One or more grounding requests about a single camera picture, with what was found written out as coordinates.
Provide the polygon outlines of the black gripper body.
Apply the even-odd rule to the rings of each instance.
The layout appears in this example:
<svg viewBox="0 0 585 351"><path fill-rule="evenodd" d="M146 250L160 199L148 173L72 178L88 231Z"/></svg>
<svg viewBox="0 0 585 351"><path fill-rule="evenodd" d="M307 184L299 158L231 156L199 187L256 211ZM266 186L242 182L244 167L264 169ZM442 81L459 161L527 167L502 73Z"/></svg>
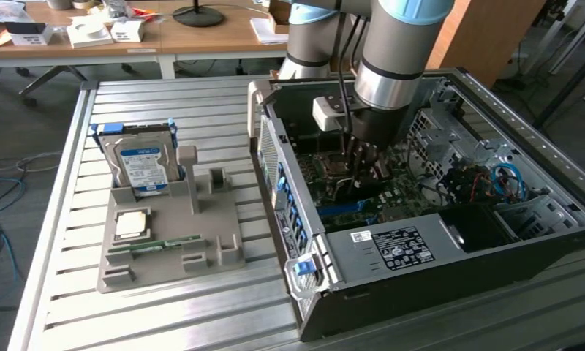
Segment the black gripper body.
<svg viewBox="0 0 585 351"><path fill-rule="evenodd" d="M366 143L390 145L400 130L410 105L398 110L368 107L356 110L351 117L351 133Z"/></svg>

